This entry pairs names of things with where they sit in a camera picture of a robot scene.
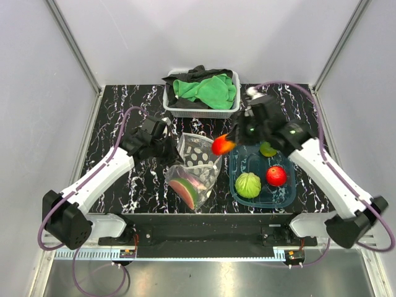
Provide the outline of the fake green orange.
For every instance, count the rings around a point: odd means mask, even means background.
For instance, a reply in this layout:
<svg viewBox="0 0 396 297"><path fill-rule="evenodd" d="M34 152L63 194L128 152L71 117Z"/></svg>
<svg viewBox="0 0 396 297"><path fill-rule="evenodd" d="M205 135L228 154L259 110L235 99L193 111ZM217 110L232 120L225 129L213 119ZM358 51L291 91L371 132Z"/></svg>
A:
<svg viewBox="0 0 396 297"><path fill-rule="evenodd" d="M268 157L268 158L273 157L277 154L277 150L272 148L268 142L263 142L260 145L259 150L264 157Z"/></svg>

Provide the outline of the fake red orange mango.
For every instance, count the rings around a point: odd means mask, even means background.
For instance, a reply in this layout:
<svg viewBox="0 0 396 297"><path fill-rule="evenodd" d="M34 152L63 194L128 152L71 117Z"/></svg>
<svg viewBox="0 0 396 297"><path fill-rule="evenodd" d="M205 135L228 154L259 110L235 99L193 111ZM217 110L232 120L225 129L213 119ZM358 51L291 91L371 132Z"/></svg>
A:
<svg viewBox="0 0 396 297"><path fill-rule="evenodd" d="M214 155L224 155L232 151L236 147L236 143L228 139L228 134L217 137L212 143L212 153Z"/></svg>

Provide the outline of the clear zip top bag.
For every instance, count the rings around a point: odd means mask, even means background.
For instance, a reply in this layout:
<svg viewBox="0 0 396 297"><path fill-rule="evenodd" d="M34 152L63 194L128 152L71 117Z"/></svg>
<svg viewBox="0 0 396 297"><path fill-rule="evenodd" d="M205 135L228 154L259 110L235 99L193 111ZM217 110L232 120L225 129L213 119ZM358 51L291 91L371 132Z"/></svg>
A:
<svg viewBox="0 0 396 297"><path fill-rule="evenodd" d="M208 147L212 152L212 143L213 140L207 137L198 134L184 133L179 139L177 149L180 156L183 158L183 152L187 146ZM201 208L202 205L205 203L205 201L210 197L210 194L216 183L218 175L220 174L220 169L222 167L222 157L214 155L213 153L212 155L213 155L212 160L214 161L214 165L199 165L193 167L187 167L185 163L183 165L173 165L169 168L169 170L165 174L165 181L167 183L169 183L170 180L176 178L184 179L186 174L190 174L199 178L205 184L205 186L207 187L207 190L205 191L199 191L194 187L194 189L197 191L198 194L198 200L196 202L196 207L193 211L196 211L197 209Z"/></svg>

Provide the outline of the fake red apple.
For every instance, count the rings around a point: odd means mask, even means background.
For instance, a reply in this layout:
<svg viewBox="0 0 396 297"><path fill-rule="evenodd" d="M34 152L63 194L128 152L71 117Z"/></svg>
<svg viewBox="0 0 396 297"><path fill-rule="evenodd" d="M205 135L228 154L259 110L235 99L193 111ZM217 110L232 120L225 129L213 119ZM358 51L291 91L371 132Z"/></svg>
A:
<svg viewBox="0 0 396 297"><path fill-rule="evenodd" d="M280 187L287 182L286 171L281 166L271 166L266 172L266 180L271 186Z"/></svg>

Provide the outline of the fake green cabbage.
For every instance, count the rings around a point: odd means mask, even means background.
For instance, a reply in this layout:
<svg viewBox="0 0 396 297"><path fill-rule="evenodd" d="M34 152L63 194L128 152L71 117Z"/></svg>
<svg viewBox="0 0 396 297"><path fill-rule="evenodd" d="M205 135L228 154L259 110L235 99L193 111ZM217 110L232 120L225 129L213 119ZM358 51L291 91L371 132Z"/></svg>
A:
<svg viewBox="0 0 396 297"><path fill-rule="evenodd" d="M235 189L243 198L256 198L262 189L260 177L254 173L242 173L235 181Z"/></svg>

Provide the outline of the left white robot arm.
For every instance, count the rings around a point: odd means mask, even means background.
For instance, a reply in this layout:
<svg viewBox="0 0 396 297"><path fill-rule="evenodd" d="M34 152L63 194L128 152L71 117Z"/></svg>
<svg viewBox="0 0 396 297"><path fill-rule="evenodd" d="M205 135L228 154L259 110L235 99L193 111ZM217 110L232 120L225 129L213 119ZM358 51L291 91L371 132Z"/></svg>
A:
<svg viewBox="0 0 396 297"><path fill-rule="evenodd" d="M136 164L156 158L163 166L181 165L171 136L171 121L147 116L140 128L122 136L117 147L105 155L74 184L57 193L48 191L42 200L41 230L53 235L70 250L80 248L88 239L126 245L136 238L133 222L121 214L91 214L98 198Z"/></svg>

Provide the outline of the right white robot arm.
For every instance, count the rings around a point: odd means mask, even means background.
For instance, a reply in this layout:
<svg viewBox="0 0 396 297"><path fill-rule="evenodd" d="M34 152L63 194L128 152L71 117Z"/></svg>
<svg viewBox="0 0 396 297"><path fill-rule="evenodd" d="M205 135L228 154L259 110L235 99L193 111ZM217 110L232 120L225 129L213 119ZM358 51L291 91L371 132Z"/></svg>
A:
<svg viewBox="0 0 396 297"><path fill-rule="evenodd" d="M328 237L343 248L352 248L388 207L382 196L373 197L348 177L307 123L298 119L287 121L274 97L254 96L248 108L236 114L234 127L226 139L236 145L269 142L298 165L333 205L333 212L295 215L281 229L281 238L288 245L313 236Z"/></svg>

